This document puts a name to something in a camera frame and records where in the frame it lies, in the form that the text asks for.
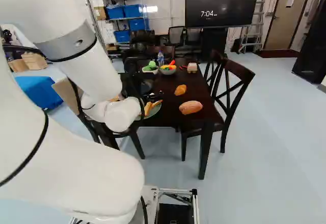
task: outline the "television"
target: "television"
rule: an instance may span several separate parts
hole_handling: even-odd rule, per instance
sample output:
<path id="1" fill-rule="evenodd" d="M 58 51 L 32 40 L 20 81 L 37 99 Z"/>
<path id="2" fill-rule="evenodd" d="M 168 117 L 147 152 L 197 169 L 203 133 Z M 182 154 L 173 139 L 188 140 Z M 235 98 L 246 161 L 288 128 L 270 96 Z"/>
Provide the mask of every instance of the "television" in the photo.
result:
<path id="1" fill-rule="evenodd" d="M 186 28 L 250 25 L 257 0 L 185 0 Z"/>

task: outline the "blue storage bin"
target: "blue storage bin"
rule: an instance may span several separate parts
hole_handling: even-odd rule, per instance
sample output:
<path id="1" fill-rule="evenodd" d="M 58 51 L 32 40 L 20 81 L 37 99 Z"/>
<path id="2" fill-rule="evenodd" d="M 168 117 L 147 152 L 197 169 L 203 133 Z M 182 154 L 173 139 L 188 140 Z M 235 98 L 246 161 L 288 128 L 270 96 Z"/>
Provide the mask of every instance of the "blue storage bin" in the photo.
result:
<path id="1" fill-rule="evenodd" d="M 132 31 L 139 31 L 139 30 L 149 30 L 149 21 L 148 18 L 144 19 L 131 19 L 129 20 L 130 30 Z"/>
<path id="2" fill-rule="evenodd" d="M 124 12 L 122 7 L 116 7 L 113 9 L 106 8 L 106 9 L 110 19 L 124 18 Z"/>
<path id="3" fill-rule="evenodd" d="M 114 32 L 114 35 L 116 36 L 117 42 L 129 42 L 130 41 L 129 30 Z"/>
<path id="4" fill-rule="evenodd" d="M 123 10 L 127 18 L 143 16 L 143 7 L 140 4 L 123 6 Z"/>

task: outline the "plastic bottle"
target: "plastic bottle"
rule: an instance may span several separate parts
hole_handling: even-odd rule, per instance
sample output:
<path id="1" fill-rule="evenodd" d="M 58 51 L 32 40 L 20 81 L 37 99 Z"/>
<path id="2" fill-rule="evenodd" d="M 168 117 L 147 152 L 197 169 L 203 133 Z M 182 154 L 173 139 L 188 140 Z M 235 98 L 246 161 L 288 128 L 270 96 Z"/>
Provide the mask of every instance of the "plastic bottle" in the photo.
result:
<path id="1" fill-rule="evenodd" d="M 162 65 L 164 65 L 164 54 L 162 53 L 161 50 L 158 52 L 157 62 L 158 62 L 158 66 L 159 67 L 161 67 Z"/>

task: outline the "brown door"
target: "brown door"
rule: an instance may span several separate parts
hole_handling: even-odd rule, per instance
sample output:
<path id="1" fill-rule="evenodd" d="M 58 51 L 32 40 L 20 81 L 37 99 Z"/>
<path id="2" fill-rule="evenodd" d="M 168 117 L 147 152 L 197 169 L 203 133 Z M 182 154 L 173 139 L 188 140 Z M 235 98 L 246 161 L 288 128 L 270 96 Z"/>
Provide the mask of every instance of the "brown door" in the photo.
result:
<path id="1" fill-rule="evenodd" d="M 289 7 L 288 3 L 289 0 L 278 1 L 264 49 L 289 48 L 305 0 L 294 0 L 291 7 Z"/>

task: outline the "dining table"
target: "dining table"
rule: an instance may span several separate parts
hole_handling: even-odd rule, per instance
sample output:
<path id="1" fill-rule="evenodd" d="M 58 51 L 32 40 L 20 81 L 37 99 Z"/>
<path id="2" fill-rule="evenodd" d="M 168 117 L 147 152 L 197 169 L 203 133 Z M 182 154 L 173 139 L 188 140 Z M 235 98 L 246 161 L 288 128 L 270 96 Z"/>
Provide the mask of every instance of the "dining table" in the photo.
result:
<path id="1" fill-rule="evenodd" d="M 196 73 L 188 73 L 186 68 L 188 63 L 195 62 L 193 58 L 176 58 L 176 72 L 172 75 L 163 75 L 160 72 L 155 76 L 152 84 L 152 92 L 162 95 L 162 105 L 154 116 L 143 120 L 141 127 L 173 127 L 183 131 L 189 124 L 196 125 L 201 129 L 200 139 L 200 160 L 198 178 L 203 180 L 205 177 L 209 149 L 215 122 L 221 121 L 221 116 L 215 108 L 209 87 L 203 77 L 199 66 Z M 179 85 L 186 85 L 186 92 L 181 96 L 174 94 Z M 187 101 L 199 101 L 203 108 L 196 113 L 183 115 L 179 106 Z"/>

